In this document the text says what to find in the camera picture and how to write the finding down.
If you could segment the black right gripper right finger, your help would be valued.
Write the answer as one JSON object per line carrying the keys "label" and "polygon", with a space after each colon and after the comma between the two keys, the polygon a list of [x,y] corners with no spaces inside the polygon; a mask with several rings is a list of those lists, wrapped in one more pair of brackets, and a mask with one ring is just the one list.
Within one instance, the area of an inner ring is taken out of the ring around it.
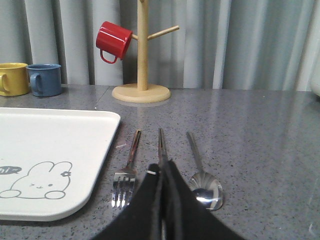
{"label": "black right gripper right finger", "polygon": [[163,165],[163,214],[167,240],[242,240],[196,200],[176,164]]}

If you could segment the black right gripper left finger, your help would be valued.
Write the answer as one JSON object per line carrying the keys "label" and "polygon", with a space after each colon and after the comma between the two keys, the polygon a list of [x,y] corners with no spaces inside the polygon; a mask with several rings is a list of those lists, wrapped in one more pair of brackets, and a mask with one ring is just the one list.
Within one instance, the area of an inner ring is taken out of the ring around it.
{"label": "black right gripper left finger", "polygon": [[160,240],[162,238],[159,166],[150,164],[130,204],[95,240]]}

